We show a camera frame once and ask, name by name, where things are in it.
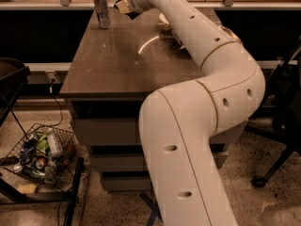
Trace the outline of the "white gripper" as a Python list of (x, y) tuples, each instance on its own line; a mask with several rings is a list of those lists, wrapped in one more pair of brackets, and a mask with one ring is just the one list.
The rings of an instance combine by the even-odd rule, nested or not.
[(133, 12), (142, 13), (148, 9), (148, 0), (118, 0), (114, 7), (129, 18), (133, 17)]

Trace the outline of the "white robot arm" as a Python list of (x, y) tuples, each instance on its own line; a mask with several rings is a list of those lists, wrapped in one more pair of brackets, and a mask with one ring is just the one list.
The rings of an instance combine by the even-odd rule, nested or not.
[(121, 0), (132, 13), (159, 9), (201, 76), (143, 102), (140, 140), (165, 226), (238, 226), (210, 149), (211, 137), (246, 121), (265, 80), (244, 46), (185, 0)]

